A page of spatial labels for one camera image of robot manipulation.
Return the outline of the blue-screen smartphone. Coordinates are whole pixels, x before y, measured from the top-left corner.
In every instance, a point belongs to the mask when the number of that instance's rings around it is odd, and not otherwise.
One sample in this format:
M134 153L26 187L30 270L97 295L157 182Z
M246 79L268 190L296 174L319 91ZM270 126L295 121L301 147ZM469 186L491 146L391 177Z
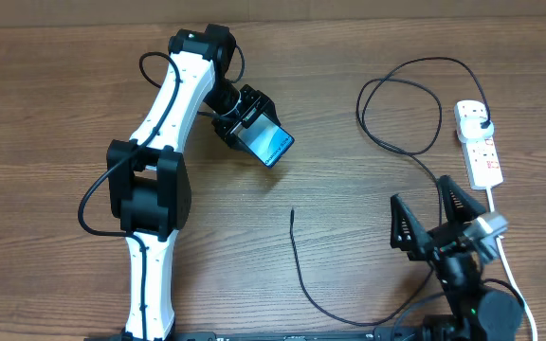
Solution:
M259 115L248 128L240 126L236 136L268 168L274 167L295 141L265 114Z

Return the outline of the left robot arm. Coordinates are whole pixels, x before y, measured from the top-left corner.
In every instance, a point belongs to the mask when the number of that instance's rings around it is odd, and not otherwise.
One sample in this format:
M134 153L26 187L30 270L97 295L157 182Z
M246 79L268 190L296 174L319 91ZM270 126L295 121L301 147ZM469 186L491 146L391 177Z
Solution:
M230 29L179 30L163 53L169 66L153 106L127 141L111 142L107 173L112 214L127 242L130 313L120 340L170 340L173 246L191 210L184 159L189 132L207 105L215 133L231 148L272 168L294 138L282 128L273 100L226 76L238 46Z

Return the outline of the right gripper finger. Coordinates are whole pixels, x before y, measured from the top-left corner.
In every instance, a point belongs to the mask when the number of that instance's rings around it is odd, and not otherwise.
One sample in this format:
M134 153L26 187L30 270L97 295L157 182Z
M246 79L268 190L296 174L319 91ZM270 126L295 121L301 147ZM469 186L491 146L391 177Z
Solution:
M390 245L407 254L426 254L432 246L431 236L398 194L391 197Z
M470 222L486 212L486 208L458 186L450 176L441 176L437 184L449 222Z

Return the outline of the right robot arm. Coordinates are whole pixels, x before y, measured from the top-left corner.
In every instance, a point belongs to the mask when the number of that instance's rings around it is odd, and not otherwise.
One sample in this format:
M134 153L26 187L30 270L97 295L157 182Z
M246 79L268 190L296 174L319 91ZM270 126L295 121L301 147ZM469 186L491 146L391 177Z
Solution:
M408 340L513 340L525 302L509 283L484 278L484 266L501 257L496 239L508 230L507 219L461 189L451 177L437 180L446 222L431 230L419 223L402 198L391 197L391 247L411 261L429 265L442 292L410 305L393 323L391 338L400 340L407 314L443 297L450 314L427 315L411 327Z

